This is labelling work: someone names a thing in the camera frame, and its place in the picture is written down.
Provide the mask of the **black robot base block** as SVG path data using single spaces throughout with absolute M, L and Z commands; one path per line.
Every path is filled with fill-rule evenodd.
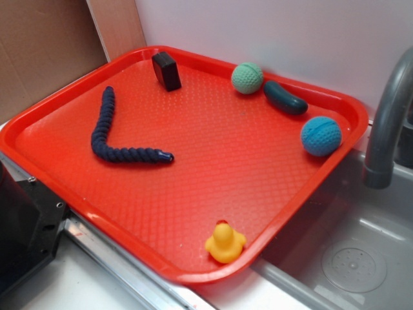
M 40 181 L 16 181 L 1 165 L 1 296 L 54 258 L 66 202 Z

